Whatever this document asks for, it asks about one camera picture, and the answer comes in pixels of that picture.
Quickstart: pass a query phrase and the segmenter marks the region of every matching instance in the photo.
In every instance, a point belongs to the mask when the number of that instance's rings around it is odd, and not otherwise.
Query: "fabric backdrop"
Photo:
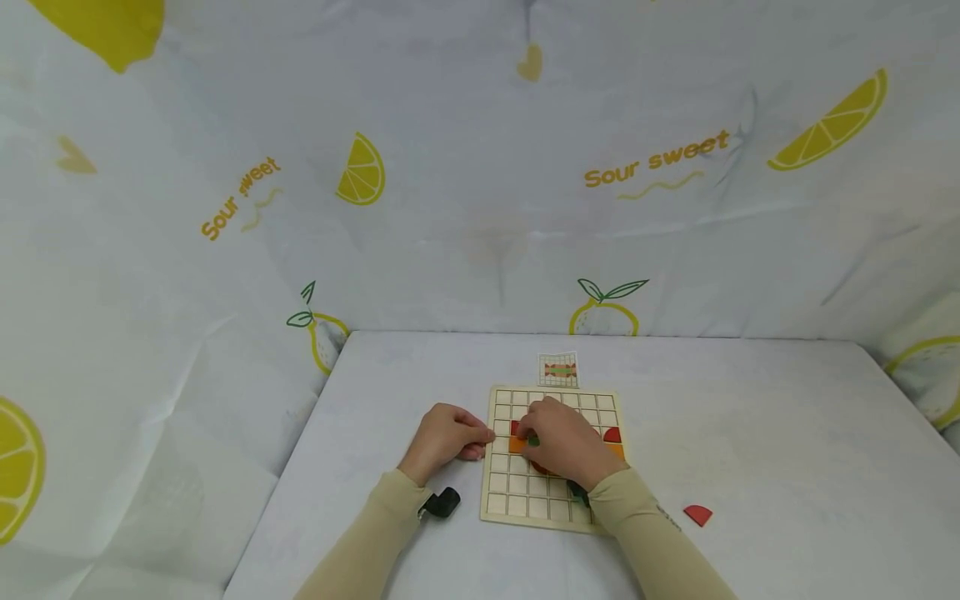
[[[4,597],[219,598],[353,329],[854,340],[960,413],[955,2],[0,14]]]

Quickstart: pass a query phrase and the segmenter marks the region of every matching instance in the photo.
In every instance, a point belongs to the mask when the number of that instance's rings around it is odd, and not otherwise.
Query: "human hand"
[[[540,444],[526,445],[523,456],[588,492],[614,473],[629,468],[613,454],[577,411],[547,396],[530,404],[516,436],[537,436]]]
[[[397,467],[419,487],[455,458],[478,461],[493,441],[493,431],[459,406],[434,404],[423,415],[407,453]]]

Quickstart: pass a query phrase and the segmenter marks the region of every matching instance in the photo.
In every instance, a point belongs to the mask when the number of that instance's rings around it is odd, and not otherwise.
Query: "beige sleeve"
[[[632,468],[601,481],[589,498],[620,542],[646,600],[736,600]]]
[[[399,470],[384,473],[349,529],[294,600],[379,600],[394,562],[420,525],[432,492]]]

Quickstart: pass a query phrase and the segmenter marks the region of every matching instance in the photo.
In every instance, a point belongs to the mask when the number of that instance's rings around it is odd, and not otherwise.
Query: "pattern card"
[[[540,354],[537,377],[541,386],[551,388],[579,388],[577,353]]]
[[[487,446],[480,518],[606,536],[593,511],[570,493],[565,479],[521,455],[527,443],[516,436],[516,428],[530,403],[544,396],[552,396],[580,413],[610,451],[626,460],[623,417],[616,393],[493,386],[489,423],[496,438]]]

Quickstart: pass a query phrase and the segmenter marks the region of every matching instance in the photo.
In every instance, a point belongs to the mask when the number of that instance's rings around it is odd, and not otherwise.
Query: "table surface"
[[[227,600],[291,597],[434,402],[485,419],[493,384],[536,385],[537,354],[569,350],[582,388],[619,392],[631,464],[741,600],[960,596],[960,457],[854,344],[356,332]],[[434,479],[461,505],[424,519],[384,597],[638,596],[614,540],[481,521],[482,479]]]

